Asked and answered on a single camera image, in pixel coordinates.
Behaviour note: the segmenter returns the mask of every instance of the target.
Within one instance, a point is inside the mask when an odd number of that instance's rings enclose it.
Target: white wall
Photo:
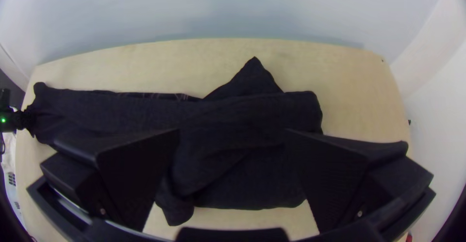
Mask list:
[[[431,241],[466,183],[466,41],[434,78],[405,100],[414,159],[434,174],[436,198],[413,228]]]
[[[409,96],[451,59],[466,39],[466,0],[439,0],[411,44],[391,64],[401,95]]]
[[[413,158],[434,174],[437,196],[413,227],[416,241],[440,230],[466,184],[466,0],[439,0],[392,63],[412,119]]]
[[[0,0],[0,66],[22,88],[36,65],[130,43],[273,37],[370,49],[391,62],[437,0]],[[14,67],[20,71],[14,73]]]

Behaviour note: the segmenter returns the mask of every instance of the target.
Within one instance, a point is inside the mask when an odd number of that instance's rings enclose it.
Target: wooden table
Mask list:
[[[105,89],[119,92],[186,93],[203,97],[227,83],[257,56],[284,91],[311,90],[323,112],[324,133],[372,142],[410,142],[408,122],[397,86],[383,57],[370,51],[274,39],[196,39],[128,45],[63,58],[38,66],[23,108],[34,99],[33,85]],[[64,238],[26,192],[42,172],[39,164],[54,150],[17,136],[18,197],[29,233],[39,241]],[[318,234],[307,201],[288,209],[216,210],[196,208],[182,226],[215,229],[283,227],[297,240]],[[144,232],[174,239],[182,226],[168,226],[155,204]]]

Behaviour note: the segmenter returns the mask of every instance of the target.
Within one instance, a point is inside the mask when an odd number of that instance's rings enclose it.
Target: black garment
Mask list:
[[[34,92],[26,112],[39,115],[28,130],[49,145],[76,128],[100,134],[179,128],[180,145],[155,198],[171,226],[189,220],[194,206],[260,210],[296,207],[305,199],[281,133],[322,133],[322,111],[312,92],[283,93],[255,57],[204,99],[44,83]]]

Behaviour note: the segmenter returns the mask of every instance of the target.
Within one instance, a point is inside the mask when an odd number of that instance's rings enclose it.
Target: white backdrop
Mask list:
[[[35,65],[64,56],[201,37],[327,42],[367,48],[391,62],[416,36],[436,2],[0,0],[0,66],[24,88]],[[22,77],[12,75],[15,66]]]

